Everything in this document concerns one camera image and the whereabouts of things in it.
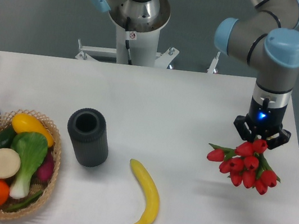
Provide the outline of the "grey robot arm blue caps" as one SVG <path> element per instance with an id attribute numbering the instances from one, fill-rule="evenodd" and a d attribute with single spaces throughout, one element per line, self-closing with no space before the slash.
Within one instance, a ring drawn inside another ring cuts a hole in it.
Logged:
<path id="1" fill-rule="evenodd" d="M 244 141 L 260 137 L 275 149 L 291 137 L 282 121 L 299 73 L 299 0 L 251 2 L 256 15 L 246 21 L 223 20 L 214 45 L 257 70 L 249 111 L 237 116 L 234 125 Z"/>

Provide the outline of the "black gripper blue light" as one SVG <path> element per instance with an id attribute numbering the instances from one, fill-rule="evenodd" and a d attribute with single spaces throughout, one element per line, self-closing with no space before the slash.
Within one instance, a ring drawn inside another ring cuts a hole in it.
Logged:
<path id="1" fill-rule="evenodd" d="M 248 114 L 238 115 L 234 126 L 244 141 L 253 142 L 257 135 L 268 136 L 268 149 L 275 149 L 289 142 L 292 134 L 282 128 L 290 93 L 267 92 L 254 88 Z"/>

